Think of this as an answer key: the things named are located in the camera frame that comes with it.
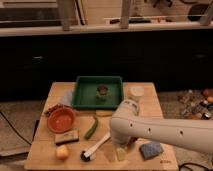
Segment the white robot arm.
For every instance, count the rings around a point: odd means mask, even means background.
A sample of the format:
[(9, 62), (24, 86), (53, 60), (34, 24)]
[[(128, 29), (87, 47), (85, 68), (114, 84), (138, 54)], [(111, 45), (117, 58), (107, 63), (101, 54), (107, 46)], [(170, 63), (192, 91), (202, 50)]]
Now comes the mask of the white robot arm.
[(109, 128), (115, 146), (125, 146), (132, 137), (213, 155), (213, 121), (144, 118), (139, 103), (123, 100), (110, 118)]

